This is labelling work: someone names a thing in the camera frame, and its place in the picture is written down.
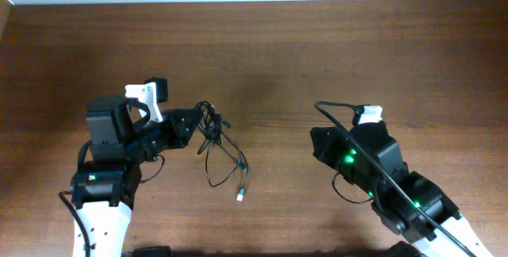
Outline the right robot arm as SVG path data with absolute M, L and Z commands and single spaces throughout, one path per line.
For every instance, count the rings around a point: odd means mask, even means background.
M 489 256 L 458 206 L 434 182 L 410 171 L 384 122 L 342 132 L 310 131 L 314 156 L 368 194 L 382 223 L 405 241 L 402 253 L 423 256 Z

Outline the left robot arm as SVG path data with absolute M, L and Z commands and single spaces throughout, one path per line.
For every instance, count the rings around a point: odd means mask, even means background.
M 132 121 L 130 110 L 148 110 L 135 98 L 106 96 L 87 106 L 88 140 L 71 179 L 75 256 L 119 256 L 131 220 L 140 165 L 161 152 L 185 148 L 203 117 L 198 109 L 170 109 L 152 121 Z

